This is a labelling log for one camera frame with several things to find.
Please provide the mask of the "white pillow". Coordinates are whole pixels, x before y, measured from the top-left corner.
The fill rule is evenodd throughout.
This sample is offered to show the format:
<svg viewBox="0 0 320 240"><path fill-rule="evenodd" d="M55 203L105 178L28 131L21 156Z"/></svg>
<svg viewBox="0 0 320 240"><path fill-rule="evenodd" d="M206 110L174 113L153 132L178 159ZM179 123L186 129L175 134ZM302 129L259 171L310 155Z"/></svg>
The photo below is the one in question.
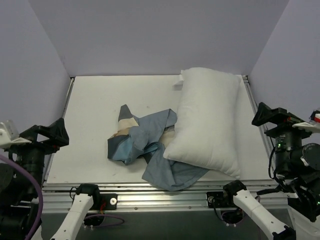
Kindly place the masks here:
<svg viewBox="0 0 320 240"><path fill-rule="evenodd" d="M204 67L181 71L175 135L164 158L239 178L236 103L241 79Z"/></svg>

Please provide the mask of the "striped blue beige pillowcase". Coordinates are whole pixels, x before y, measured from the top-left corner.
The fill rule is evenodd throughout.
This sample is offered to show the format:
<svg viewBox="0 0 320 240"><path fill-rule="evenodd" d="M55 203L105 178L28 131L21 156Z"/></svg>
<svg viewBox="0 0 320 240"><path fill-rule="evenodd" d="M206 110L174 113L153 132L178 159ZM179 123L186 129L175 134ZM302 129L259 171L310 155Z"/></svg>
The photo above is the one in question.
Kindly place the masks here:
<svg viewBox="0 0 320 240"><path fill-rule="evenodd" d="M164 157L174 138L176 122L177 114L170 108L137 117L126 104L122 105L117 132L107 140L107 158L126 166L144 158L142 179L146 182L171 192L190 187L208 169Z"/></svg>

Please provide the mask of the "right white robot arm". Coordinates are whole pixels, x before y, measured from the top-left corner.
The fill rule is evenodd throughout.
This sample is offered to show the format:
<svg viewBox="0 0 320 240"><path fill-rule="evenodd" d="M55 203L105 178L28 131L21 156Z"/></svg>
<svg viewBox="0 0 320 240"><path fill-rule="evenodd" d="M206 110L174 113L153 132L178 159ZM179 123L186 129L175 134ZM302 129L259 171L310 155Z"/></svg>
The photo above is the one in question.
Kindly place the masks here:
<svg viewBox="0 0 320 240"><path fill-rule="evenodd" d="M270 158L275 159L269 177L277 183L273 189L257 195L283 193L292 227L272 215L240 181L223 187L222 200L246 213L270 240L318 240L320 238L320 145L302 140L320 132L320 111L314 110L306 122L284 108L270 108L260 102L252 125L272 123L265 135L275 140Z"/></svg>

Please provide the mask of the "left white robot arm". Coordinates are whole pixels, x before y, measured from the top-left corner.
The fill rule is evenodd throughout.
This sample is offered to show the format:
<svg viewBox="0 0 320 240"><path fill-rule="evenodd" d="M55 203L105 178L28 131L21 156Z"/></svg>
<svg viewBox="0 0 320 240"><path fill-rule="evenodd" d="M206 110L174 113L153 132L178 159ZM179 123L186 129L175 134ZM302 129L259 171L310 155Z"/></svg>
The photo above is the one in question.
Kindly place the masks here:
<svg viewBox="0 0 320 240"><path fill-rule="evenodd" d="M95 184L71 188L70 206L60 192L43 185L46 156L69 144L65 121L49 126L33 125L19 133L10 120L0 124L0 238L2 240L42 239L43 214L66 212L53 240L74 240L88 212L100 206L101 194Z"/></svg>

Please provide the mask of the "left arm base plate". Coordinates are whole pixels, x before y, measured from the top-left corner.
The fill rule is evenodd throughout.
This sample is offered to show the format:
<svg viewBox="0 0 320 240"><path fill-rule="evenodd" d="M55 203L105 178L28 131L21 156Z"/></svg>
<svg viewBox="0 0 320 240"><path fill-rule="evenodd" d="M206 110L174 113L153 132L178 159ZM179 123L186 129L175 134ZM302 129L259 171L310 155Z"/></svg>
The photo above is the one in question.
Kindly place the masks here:
<svg viewBox="0 0 320 240"><path fill-rule="evenodd" d="M92 210L95 211L114 211L117 209L118 195L116 193L103 193L94 204Z"/></svg>

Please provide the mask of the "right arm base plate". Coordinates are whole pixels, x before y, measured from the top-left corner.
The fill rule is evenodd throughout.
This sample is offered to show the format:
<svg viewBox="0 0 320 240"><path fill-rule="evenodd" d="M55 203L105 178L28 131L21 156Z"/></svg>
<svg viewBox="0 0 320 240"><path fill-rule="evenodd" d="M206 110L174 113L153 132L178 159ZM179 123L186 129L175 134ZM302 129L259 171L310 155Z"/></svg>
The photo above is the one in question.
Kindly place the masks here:
<svg viewBox="0 0 320 240"><path fill-rule="evenodd" d="M236 208L225 196L223 191L209 191L206 193L207 206L210 209L216 208Z"/></svg>

